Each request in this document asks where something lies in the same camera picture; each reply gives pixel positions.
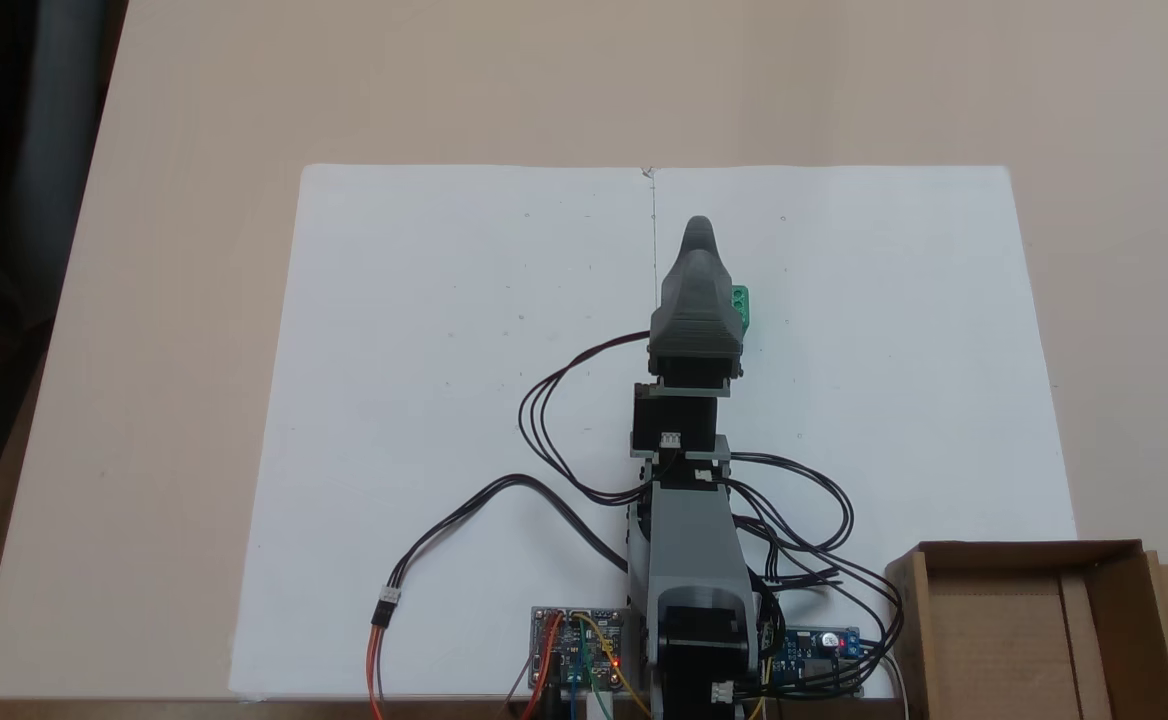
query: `yellow wire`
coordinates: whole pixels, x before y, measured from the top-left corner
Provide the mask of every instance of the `yellow wire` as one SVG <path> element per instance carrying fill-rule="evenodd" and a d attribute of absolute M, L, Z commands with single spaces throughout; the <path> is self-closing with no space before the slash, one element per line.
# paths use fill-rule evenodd
<path fill-rule="evenodd" d="M 766 666 L 762 670 L 762 684 L 771 683 L 771 660 L 770 657 L 766 659 Z M 762 706 L 766 705 L 766 698 L 757 698 L 757 707 L 753 707 L 752 714 L 748 716 L 748 720 L 757 720 L 757 716 L 762 714 Z"/>
<path fill-rule="evenodd" d="M 606 659 L 611 660 L 611 669 L 616 671 L 617 676 L 620 676 L 620 683 L 624 684 L 624 688 L 630 692 L 630 697 L 633 697 L 633 702 L 638 702 L 638 707 L 642 708 L 645 715 L 653 716 L 651 714 L 651 709 L 645 706 L 645 702 L 642 702 L 642 698 L 638 697 L 638 692 L 633 690 L 633 685 L 630 685 L 630 679 L 625 678 L 621 672 L 620 662 L 616 659 L 616 651 L 613 651 L 611 646 L 611 641 L 607 639 L 606 635 L 602 632 L 602 628 L 599 628 L 592 618 L 589 618 L 589 616 L 583 612 L 576 612 L 576 615 L 572 615 L 572 618 L 584 619 L 585 623 L 593 626 L 593 632 L 597 634 L 598 641 L 602 642 L 602 651 L 606 653 Z"/>

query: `green wire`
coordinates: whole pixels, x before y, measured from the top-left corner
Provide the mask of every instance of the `green wire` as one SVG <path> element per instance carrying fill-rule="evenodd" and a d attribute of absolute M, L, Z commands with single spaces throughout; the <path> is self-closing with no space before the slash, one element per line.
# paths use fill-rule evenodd
<path fill-rule="evenodd" d="M 606 711 L 606 704 L 602 701 L 602 694 L 597 692 L 597 678 L 593 677 L 593 653 L 588 650 L 588 642 L 584 641 L 584 632 L 588 630 L 588 625 L 584 624 L 584 619 L 580 619 L 580 652 L 584 653 L 584 671 L 588 673 L 588 686 L 593 688 L 593 698 L 597 700 L 597 706 L 602 707 L 602 714 L 606 716 L 606 720 L 614 720 L 610 711 Z"/>

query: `blue wire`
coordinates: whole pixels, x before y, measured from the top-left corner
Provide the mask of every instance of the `blue wire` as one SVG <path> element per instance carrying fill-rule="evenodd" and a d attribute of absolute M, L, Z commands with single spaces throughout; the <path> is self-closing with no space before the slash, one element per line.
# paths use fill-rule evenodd
<path fill-rule="evenodd" d="M 575 667 L 571 671 L 571 720 L 575 720 L 575 691 L 580 683 L 580 660 L 584 659 L 584 632 L 580 630 L 580 651 L 575 653 Z"/>

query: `robotic arm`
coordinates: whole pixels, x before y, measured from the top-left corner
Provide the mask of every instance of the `robotic arm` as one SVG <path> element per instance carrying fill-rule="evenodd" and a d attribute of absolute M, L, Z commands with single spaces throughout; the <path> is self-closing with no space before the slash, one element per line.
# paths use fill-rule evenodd
<path fill-rule="evenodd" d="M 735 716 L 758 669 L 757 609 L 726 487 L 717 401 L 741 376 L 744 321 L 712 224 L 686 224 L 651 316 L 654 383 L 634 392 L 631 454 L 651 492 L 630 507 L 630 602 L 644 616 L 654 720 Z"/>

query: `wire connector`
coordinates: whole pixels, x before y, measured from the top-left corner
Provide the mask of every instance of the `wire connector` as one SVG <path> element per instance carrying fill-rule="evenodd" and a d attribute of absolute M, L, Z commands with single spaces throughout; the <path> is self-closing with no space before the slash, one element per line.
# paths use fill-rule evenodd
<path fill-rule="evenodd" d="M 711 691 L 711 697 L 709 697 L 708 702 L 735 702 L 734 680 L 722 680 L 722 683 L 712 683 L 711 685 L 709 685 L 709 691 Z"/>
<path fill-rule="evenodd" d="M 375 603 L 375 612 L 370 616 L 370 624 L 377 628 L 387 628 L 388 621 L 392 618 L 392 611 L 397 610 L 397 601 L 402 597 L 401 588 L 391 588 L 384 584 L 378 591 L 378 602 Z"/>

